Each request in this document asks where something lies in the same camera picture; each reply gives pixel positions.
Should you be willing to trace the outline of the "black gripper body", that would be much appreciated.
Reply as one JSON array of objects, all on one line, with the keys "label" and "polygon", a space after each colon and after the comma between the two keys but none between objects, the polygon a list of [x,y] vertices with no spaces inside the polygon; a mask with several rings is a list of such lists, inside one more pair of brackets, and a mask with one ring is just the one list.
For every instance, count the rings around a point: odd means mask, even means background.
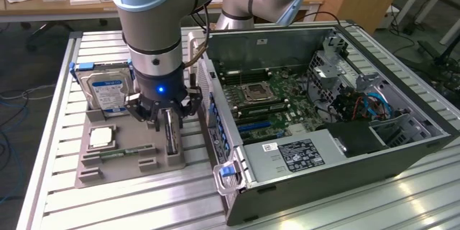
[{"label": "black gripper body", "polygon": [[142,107],[148,117],[156,117],[159,110],[166,108],[172,108],[179,116],[187,115],[187,109],[182,105],[188,95],[182,67],[162,76],[147,75],[135,69],[135,78]]}]

